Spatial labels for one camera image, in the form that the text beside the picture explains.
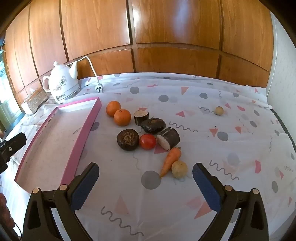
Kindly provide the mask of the person left hand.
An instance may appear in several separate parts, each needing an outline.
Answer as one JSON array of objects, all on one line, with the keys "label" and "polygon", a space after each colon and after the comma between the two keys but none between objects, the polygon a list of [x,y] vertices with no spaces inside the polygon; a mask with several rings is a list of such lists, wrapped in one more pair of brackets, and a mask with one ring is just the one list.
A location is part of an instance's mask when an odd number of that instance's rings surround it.
[{"label": "person left hand", "polygon": [[15,222],[11,217],[11,213],[6,205],[6,197],[2,193],[0,193],[0,216],[1,221],[3,221],[8,228],[15,227]]}]

